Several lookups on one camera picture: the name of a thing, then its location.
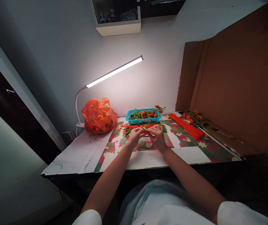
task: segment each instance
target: tabletop clutter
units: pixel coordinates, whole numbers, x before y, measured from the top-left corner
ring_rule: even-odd
[[[161,124],[159,121],[161,113],[165,108],[166,107],[162,108],[159,105],[155,105],[154,108],[135,108],[128,111],[126,120],[129,125],[121,126],[125,136],[130,135],[131,130],[134,128],[141,127],[146,130],[157,124],[162,126],[163,132],[166,133],[165,125]],[[91,134],[107,133],[112,130],[117,123],[117,113],[110,107],[108,98],[103,98],[101,103],[95,98],[89,100],[82,109],[82,115],[85,119],[85,129]],[[196,110],[192,112],[185,110],[183,117],[189,121],[189,124],[173,113],[169,113],[168,116],[179,123],[193,138],[199,139],[204,137],[205,133],[196,127],[204,126],[206,125],[206,122],[201,123],[203,117],[201,116],[201,113],[198,113]]]

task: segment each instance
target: wall shelf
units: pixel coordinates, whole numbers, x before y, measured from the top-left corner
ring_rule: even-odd
[[[102,12],[104,17],[107,17],[111,8],[115,9],[114,0],[91,0],[91,6],[94,15],[94,23],[97,31],[102,36],[112,36],[112,35],[120,35],[120,34],[130,34],[130,33],[140,33],[141,31],[141,14],[140,14],[140,6],[137,6],[137,19],[129,20],[129,21],[121,21],[121,22],[111,22],[111,23],[99,23],[99,14]]]

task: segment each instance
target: desk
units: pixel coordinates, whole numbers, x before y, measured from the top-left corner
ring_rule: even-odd
[[[231,152],[214,137],[206,134],[204,138],[194,140],[175,121],[162,116],[161,123],[166,125],[165,141],[181,158],[190,165],[212,164],[240,161],[240,157]],[[120,126],[128,124],[125,117],[118,118],[113,131],[102,135],[91,135],[84,131],[55,160],[43,170],[42,176],[49,178],[64,192],[74,185],[73,179],[99,177],[100,172],[114,159],[126,143]],[[128,169],[158,169],[167,167],[158,150],[152,147],[148,137],[140,139],[132,153]],[[58,182],[59,178],[67,179],[69,183]],[[80,192],[74,186],[73,192]]]

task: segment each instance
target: blue plastic basket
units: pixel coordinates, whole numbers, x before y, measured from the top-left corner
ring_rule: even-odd
[[[154,108],[142,109],[142,111],[144,111],[144,110],[154,110]],[[158,115],[158,117],[156,117],[156,118],[129,120],[128,119],[129,116],[135,112],[136,112],[136,109],[133,109],[127,113],[126,121],[128,121],[130,125],[139,125],[139,124],[146,124],[146,123],[159,123],[159,119],[161,118],[161,114],[159,113],[159,111],[157,109],[155,109],[155,114]]]

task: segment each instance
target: forearm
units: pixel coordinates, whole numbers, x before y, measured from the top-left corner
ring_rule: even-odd
[[[173,150],[167,147],[160,152],[192,200],[205,210],[212,222],[217,223],[217,210],[225,198]]]
[[[81,213],[94,209],[103,218],[127,168],[135,146],[127,142],[93,187]]]

